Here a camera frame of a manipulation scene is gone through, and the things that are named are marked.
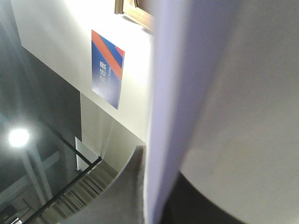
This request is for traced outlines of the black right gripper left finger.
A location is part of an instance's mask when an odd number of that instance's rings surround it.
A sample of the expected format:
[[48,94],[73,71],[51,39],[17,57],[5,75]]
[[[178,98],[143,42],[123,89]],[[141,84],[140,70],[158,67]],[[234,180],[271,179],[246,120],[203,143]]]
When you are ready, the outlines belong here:
[[146,147],[137,146],[108,188],[61,224],[143,224]]

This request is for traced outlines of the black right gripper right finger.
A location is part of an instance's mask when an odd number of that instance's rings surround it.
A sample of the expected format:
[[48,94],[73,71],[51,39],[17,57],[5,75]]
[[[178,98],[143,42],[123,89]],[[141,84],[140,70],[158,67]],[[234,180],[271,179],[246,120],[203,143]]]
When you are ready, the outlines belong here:
[[180,173],[164,206],[162,224],[241,224],[198,192]]

